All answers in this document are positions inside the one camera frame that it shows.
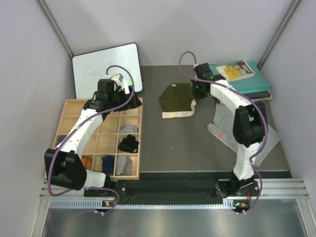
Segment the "light grey underwear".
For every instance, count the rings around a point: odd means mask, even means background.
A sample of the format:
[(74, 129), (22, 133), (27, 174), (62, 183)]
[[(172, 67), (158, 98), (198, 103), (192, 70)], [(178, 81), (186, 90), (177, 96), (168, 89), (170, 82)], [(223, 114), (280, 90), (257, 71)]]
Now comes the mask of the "light grey underwear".
[(119, 133), (138, 133), (138, 132), (139, 132), (139, 127), (133, 124), (125, 124), (119, 130)]

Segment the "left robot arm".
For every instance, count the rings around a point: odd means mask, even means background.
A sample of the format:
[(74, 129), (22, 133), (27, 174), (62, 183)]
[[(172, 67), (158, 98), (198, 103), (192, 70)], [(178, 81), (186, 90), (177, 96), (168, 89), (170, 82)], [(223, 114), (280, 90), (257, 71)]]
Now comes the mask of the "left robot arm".
[(81, 156), (94, 131), (110, 113), (136, 109), (141, 105), (133, 85), (123, 88), (115, 78), (99, 80), (97, 91), (84, 103), (71, 131), (54, 149), (47, 149), (44, 154), (49, 194), (56, 195), (51, 189), (55, 185), (67, 192), (92, 188), (102, 196), (108, 195), (112, 184), (107, 181), (107, 175), (87, 170)]

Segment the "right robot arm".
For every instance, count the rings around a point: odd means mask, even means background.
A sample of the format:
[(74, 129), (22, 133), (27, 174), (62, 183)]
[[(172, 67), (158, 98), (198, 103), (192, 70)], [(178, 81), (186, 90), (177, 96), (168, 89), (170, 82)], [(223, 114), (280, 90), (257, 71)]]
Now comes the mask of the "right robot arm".
[(222, 102), (234, 116), (233, 136), (238, 143), (236, 164), (227, 184), (215, 184), (218, 196), (243, 195), (254, 182), (255, 158), (266, 142), (268, 127), (262, 102), (253, 102), (237, 92), (222, 75), (214, 75), (207, 63), (195, 64), (192, 80), (193, 96), (201, 99), (208, 94)]

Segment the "green sports bra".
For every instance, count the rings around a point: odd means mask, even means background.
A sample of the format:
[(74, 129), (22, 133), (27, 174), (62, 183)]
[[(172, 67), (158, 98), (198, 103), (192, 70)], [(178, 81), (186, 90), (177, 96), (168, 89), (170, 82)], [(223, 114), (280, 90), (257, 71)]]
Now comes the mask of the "green sports bra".
[(192, 117), (197, 105), (192, 89), (191, 83), (170, 84), (159, 98), (162, 118)]

